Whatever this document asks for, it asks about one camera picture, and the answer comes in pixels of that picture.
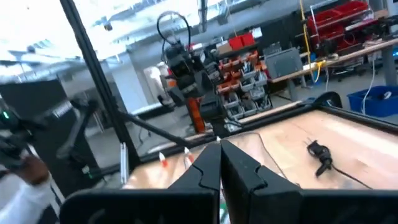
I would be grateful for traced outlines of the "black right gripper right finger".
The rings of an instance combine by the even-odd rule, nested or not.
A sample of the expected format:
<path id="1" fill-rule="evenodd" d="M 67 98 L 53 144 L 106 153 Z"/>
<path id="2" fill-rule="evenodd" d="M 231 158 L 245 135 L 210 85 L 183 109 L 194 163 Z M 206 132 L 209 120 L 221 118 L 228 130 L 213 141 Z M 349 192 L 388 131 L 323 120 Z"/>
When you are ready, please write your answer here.
<path id="1" fill-rule="evenodd" d="M 302 189 L 227 140 L 221 181 L 231 224 L 398 224 L 398 190 Z"/>

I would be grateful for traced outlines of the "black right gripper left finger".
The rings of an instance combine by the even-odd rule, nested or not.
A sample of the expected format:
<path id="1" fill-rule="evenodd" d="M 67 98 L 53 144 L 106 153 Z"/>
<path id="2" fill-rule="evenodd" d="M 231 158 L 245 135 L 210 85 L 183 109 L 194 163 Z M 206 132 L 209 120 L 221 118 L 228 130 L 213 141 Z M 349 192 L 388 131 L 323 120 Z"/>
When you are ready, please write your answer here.
<path id="1" fill-rule="evenodd" d="M 210 144 L 167 189 L 81 190 L 60 224 L 220 224 L 221 146 Z"/>

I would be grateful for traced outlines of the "small orange dropper bottle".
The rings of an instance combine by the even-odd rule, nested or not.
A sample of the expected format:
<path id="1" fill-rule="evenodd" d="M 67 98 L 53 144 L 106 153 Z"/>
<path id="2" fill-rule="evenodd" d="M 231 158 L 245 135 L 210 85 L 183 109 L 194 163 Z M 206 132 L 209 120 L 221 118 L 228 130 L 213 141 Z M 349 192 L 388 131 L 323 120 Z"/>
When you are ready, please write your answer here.
<path id="1" fill-rule="evenodd" d="M 193 154 L 191 153 L 191 151 L 189 150 L 189 148 L 184 147 L 183 152 L 184 152 L 184 154 L 185 154 L 185 158 L 186 158 L 187 162 L 188 162 L 190 165 L 193 164 L 195 158 L 194 158 Z"/>

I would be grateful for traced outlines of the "person's forearm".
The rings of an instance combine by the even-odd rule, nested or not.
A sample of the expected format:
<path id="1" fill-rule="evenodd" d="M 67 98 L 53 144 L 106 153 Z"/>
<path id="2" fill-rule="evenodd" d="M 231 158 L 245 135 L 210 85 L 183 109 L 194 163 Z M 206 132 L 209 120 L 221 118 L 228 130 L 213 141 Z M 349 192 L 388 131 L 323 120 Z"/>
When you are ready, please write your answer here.
<path id="1" fill-rule="evenodd" d="M 52 200 L 49 180 L 38 185 L 23 183 L 15 196 L 0 210 L 0 224 L 38 224 Z"/>

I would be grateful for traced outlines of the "orange parts organizer rack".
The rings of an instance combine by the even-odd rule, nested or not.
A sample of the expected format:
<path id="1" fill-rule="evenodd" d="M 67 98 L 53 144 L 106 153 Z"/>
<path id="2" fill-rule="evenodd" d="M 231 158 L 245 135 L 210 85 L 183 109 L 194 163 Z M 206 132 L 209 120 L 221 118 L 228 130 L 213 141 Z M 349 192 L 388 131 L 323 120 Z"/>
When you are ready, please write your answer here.
<path id="1" fill-rule="evenodd" d="M 259 61 L 259 54 L 252 50 L 243 54 L 219 56 L 216 50 L 193 51 L 204 61 L 211 57 L 224 75 L 225 83 L 218 86 L 223 106 L 228 115 L 242 126 L 228 126 L 229 132 L 243 128 L 244 119 L 272 108 L 267 93 L 267 74 L 265 65 Z"/>

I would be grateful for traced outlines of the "person's hand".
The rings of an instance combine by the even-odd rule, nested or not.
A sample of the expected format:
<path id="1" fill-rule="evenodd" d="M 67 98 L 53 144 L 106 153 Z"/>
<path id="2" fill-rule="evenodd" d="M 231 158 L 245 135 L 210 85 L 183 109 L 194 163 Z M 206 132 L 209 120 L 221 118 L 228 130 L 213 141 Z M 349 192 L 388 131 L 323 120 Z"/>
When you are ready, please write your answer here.
<path id="1" fill-rule="evenodd" d="M 30 185 L 40 185 L 50 178 L 49 170 L 46 164 L 36 156 L 28 155 L 23 159 L 20 168 L 13 171 L 22 180 Z"/>

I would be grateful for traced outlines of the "blue plastic floor bin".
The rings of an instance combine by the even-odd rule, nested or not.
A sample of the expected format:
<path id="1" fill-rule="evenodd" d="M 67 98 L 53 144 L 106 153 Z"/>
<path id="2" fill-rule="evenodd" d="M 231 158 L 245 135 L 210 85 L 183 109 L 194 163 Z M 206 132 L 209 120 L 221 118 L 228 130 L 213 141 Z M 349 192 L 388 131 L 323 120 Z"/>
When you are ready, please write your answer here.
<path id="1" fill-rule="evenodd" d="M 398 114 L 398 86 L 374 86 L 347 95 L 352 111 L 369 116 L 387 117 Z"/>

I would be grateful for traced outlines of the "grey metal box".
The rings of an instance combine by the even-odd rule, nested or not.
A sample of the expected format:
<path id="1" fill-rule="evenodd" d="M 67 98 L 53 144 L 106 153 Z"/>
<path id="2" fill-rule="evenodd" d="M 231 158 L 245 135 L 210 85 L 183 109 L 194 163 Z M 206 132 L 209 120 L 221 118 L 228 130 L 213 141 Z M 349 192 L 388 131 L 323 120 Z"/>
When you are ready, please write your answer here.
<path id="1" fill-rule="evenodd" d="M 265 63 L 271 79 L 303 70 L 301 57 L 296 48 L 266 55 Z"/>

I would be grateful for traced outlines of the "red storage bin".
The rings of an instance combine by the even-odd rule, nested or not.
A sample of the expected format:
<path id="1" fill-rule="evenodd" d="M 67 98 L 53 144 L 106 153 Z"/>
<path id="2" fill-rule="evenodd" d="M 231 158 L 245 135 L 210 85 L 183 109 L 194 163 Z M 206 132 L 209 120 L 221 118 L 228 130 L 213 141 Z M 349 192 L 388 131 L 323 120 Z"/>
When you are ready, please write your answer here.
<path id="1" fill-rule="evenodd" d="M 243 47 L 253 45 L 256 42 L 254 40 L 252 33 L 248 32 L 228 39 L 228 43 L 233 50 L 238 50 Z"/>

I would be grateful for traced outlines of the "wooden workbench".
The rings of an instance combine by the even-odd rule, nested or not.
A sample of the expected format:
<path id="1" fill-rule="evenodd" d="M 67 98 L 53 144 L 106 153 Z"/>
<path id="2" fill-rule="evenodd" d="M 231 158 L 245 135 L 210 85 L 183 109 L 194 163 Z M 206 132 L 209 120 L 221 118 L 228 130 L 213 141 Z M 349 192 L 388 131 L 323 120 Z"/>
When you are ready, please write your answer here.
<path id="1" fill-rule="evenodd" d="M 326 60 L 326 61 L 322 62 L 321 67 L 327 68 L 327 67 L 330 67 L 335 64 L 339 64 L 339 63 L 343 63 L 345 61 L 352 60 L 353 58 L 371 54 L 373 52 L 388 48 L 395 44 L 398 44 L 398 38 L 394 38 L 391 40 L 379 41 L 376 44 L 371 44 L 361 50 L 352 52 L 347 55 L 339 56 L 336 60 Z M 304 75 L 307 75 L 308 73 L 312 74 L 312 72 L 314 70 L 316 70 L 317 68 L 318 68 L 317 61 L 315 61 L 308 65 L 302 66 L 301 70 L 298 70 L 293 73 L 289 73 L 288 75 L 283 75 L 281 77 L 271 78 L 271 79 L 268 79 L 267 81 L 269 83 L 279 83 L 279 82 L 282 82 L 285 80 L 287 82 L 287 89 L 288 89 L 288 92 L 290 95 L 290 101 L 297 101 L 298 95 L 297 95 L 297 91 L 295 89 L 293 79 L 297 78 L 297 77 L 302 77 Z"/>

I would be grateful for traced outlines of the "silver aluminium bracket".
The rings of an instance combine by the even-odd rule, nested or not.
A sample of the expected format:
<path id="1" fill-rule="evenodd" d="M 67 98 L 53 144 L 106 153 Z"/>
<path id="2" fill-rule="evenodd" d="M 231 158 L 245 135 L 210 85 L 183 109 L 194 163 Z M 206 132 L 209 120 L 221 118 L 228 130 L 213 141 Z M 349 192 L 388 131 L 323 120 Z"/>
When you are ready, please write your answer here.
<path id="1" fill-rule="evenodd" d="M 125 142 L 120 145 L 120 153 L 120 179 L 121 185 L 125 185 L 129 179 L 128 149 Z"/>

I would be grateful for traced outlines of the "black metal rig frame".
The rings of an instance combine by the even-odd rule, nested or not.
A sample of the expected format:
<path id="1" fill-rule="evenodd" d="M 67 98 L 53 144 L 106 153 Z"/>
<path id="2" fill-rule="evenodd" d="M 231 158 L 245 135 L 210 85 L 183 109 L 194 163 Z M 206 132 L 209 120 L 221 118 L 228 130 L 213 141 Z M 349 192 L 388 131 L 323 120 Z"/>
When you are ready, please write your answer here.
<path id="1" fill-rule="evenodd" d="M 116 134 L 135 149 L 73 0 L 60 0 L 78 46 L 113 122 Z M 274 169 L 281 177 L 314 189 L 398 190 L 398 126 L 341 108 L 296 101 L 244 120 L 244 127 L 226 139 Z M 127 189 L 163 188 L 190 164 L 183 146 L 164 149 L 167 167 L 157 154 L 129 171 Z"/>

